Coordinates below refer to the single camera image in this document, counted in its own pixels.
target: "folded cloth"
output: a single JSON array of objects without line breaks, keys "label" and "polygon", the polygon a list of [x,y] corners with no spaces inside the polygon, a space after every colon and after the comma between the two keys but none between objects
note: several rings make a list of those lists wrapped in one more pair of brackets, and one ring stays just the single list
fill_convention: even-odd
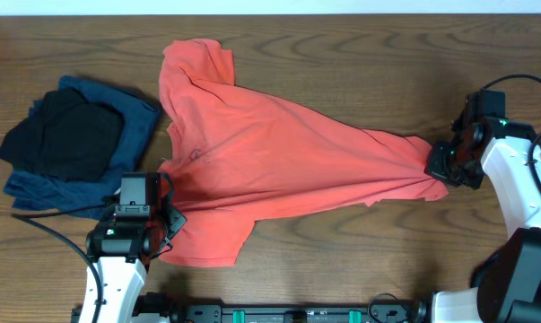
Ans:
[{"label": "folded cloth", "polygon": [[[159,109],[126,91],[100,83],[63,76],[59,80],[58,89],[66,88],[75,89],[90,103],[111,107],[122,115],[124,128],[109,166],[98,182],[64,182],[14,170],[4,187],[6,194],[15,197],[14,208],[32,211],[56,208],[64,211],[100,204],[102,197],[114,194],[120,187],[122,174],[135,169],[161,113]],[[40,104],[31,110],[31,114],[39,111]],[[102,210],[86,210],[73,215],[100,219]]]},{"label": "folded cloth", "polygon": [[4,137],[0,158],[16,170],[37,175],[98,181],[109,165],[123,125],[120,113],[90,103],[75,89],[49,92],[38,108]]},{"label": "folded cloth", "polygon": [[232,266],[256,220],[447,194],[423,173],[424,140],[356,129],[234,86],[232,53],[216,41],[175,41],[159,82],[173,121],[173,159],[159,171],[188,219],[163,261]]}]

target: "black cloth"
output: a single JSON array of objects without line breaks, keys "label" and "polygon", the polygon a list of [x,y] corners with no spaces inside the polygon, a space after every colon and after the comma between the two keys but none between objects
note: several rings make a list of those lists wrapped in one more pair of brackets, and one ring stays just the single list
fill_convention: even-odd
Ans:
[{"label": "black cloth", "polygon": [[48,92],[28,118],[7,133],[0,158],[37,175],[98,181],[123,126],[120,113],[88,102],[75,89]]}]

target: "tabletop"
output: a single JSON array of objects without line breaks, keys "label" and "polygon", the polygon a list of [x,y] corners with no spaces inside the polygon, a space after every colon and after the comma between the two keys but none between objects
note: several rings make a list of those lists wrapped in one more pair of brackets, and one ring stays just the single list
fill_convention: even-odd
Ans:
[{"label": "tabletop", "polygon": [[[500,76],[541,76],[541,15],[114,16],[0,18],[0,143],[63,74],[158,97],[162,50],[205,38],[232,49],[237,85],[295,101],[347,125],[450,139],[465,95]],[[541,87],[508,81],[508,117],[541,128]],[[161,119],[139,167],[171,157]],[[10,218],[0,161],[0,322],[66,322],[83,301],[84,262]],[[94,221],[42,220],[80,246]],[[158,260],[144,292],[186,302],[365,303],[468,287],[507,240],[489,180],[440,201],[382,201],[260,221],[233,267]]]}]

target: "dark blue cloth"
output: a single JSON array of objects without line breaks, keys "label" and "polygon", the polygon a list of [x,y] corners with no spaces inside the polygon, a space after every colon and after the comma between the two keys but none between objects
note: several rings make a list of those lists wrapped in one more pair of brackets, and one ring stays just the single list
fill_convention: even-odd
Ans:
[{"label": "dark blue cloth", "polygon": [[[4,187],[6,194],[15,197],[13,208],[31,211],[56,208],[65,211],[101,204],[104,196],[110,196],[120,188],[123,173],[135,169],[161,114],[159,109],[127,92],[74,76],[61,77],[58,89],[69,87],[79,91],[87,101],[106,104],[123,115],[125,125],[109,167],[96,183],[64,182],[14,170]],[[102,212],[102,209],[92,209],[73,215],[98,220]]]}]

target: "wooden table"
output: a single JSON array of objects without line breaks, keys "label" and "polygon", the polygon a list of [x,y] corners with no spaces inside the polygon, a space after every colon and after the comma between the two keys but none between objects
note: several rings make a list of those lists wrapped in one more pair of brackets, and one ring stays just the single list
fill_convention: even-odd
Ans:
[{"label": "wooden table", "polygon": [[[348,125],[449,139],[465,95],[513,73],[541,76],[541,15],[152,16],[0,18],[0,143],[63,74],[158,96],[161,51],[218,39],[241,86]],[[541,126],[541,87],[510,81],[508,115]],[[170,157],[164,118],[141,170]],[[0,161],[0,321],[66,322],[83,301],[85,264],[58,240],[9,217]],[[83,245],[89,220],[42,221]],[[439,202],[384,201],[262,221],[227,268],[152,264],[146,291],[226,303],[356,303],[467,287],[506,240],[488,180]]]}]

